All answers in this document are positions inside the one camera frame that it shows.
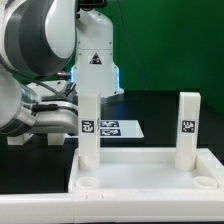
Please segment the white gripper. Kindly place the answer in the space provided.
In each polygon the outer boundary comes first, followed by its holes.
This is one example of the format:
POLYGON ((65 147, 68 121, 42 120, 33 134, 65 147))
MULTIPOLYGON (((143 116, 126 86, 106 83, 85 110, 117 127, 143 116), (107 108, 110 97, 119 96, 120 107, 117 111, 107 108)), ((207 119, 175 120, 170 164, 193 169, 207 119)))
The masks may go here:
POLYGON ((45 101, 32 106, 37 120, 31 132, 78 133, 78 106, 65 101, 45 101))

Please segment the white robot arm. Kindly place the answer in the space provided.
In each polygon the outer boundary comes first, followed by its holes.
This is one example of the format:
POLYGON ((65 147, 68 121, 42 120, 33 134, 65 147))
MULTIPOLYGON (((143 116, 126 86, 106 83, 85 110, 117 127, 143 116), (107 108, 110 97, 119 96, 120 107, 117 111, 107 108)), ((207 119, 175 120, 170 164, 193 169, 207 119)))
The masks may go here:
POLYGON ((69 92, 51 101, 16 80, 52 76, 70 61, 78 95, 123 93, 113 61, 113 24, 98 10, 108 0, 0 0, 0 134, 78 132, 69 92))

